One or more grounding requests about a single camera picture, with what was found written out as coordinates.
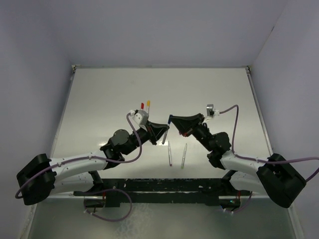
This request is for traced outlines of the blue-ended white marker pen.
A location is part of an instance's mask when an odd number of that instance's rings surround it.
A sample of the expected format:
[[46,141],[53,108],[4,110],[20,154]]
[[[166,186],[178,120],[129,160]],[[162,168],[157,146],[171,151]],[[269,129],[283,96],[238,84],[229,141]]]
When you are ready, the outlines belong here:
[[166,142],[166,138],[167,138],[167,135],[168,135],[168,130],[164,133],[164,135],[163,135],[163,139],[162,139],[162,145],[164,145],[165,144],[165,142]]

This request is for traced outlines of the purple-ended white marker pen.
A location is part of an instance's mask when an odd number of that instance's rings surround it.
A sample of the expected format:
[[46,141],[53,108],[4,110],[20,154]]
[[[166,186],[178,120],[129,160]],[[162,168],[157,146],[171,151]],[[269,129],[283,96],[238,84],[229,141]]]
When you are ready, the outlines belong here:
[[171,145],[170,141],[167,143],[167,148],[168,148],[168,159],[169,159],[169,166],[172,167],[172,154],[171,154]]

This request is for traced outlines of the yellow-ended white marker pen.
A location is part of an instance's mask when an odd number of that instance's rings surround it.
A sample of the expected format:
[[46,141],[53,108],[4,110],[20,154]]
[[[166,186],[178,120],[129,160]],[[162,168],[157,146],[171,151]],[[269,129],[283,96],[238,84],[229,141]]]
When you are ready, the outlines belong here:
[[150,113],[150,100],[148,100],[147,101],[147,107],[146,107],[146,112],[147,112],[147,114],[149,114]]

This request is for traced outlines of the green-ended white marker pen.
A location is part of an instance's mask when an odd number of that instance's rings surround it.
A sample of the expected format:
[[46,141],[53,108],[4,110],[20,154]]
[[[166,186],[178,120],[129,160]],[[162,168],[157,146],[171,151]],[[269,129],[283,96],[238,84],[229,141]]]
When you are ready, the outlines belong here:
[[181,169],[183,169],[185,165],[186,152],[187,152],[187,143],[184,146],[184,150],[182,154]]

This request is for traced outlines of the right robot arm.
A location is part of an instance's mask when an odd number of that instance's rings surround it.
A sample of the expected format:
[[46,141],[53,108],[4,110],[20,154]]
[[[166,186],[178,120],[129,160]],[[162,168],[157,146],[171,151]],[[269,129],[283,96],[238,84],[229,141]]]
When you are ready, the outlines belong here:
[[213,167],[234,172],[221,184],[227,195],[241,190],[256,192],[267,195],[280,207],[289,208],[307,184],[304,177],[279,154],[261,159],[237,155],[231,150],[228,134],[211,134],[202,114],[170,116],[169,121],[183,137],[194,136],[209,152],[207,158]]

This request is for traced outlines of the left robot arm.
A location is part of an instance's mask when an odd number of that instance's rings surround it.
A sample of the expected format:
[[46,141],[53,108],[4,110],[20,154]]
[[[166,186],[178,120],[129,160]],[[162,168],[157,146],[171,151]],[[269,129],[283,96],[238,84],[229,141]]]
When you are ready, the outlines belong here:
[[34,205],[46,199],[58,185],[64,185],[64,179],[135,162],[140,158],[145,142],[156,145],[168,130],[168,124],[147,121],[132,133],[125,129],[115,131],[97,151],[65,158],[39,154],[17,173],[19,189],[15,198],[23,199],[27,206]]

